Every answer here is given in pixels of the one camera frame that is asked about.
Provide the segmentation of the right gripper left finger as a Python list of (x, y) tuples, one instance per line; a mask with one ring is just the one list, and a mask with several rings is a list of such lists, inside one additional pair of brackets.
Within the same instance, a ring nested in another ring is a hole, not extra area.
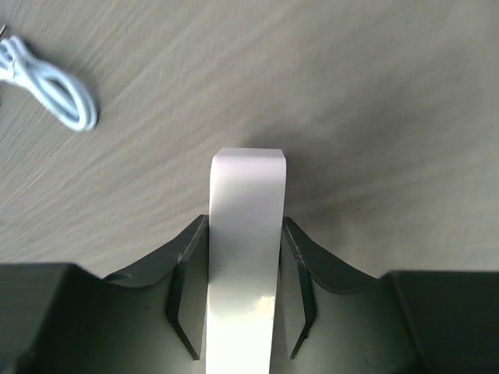
[(121, 270), (1, 267), (4, 373), (190, 373), (202, 353), (208, 218)]

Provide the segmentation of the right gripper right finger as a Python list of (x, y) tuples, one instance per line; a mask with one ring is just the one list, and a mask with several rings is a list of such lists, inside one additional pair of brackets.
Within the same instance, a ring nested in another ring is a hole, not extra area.
[(375, 278), (283, 220), (280, 292), (297, 373), (495, 373), (498, 275), (394, 270)]

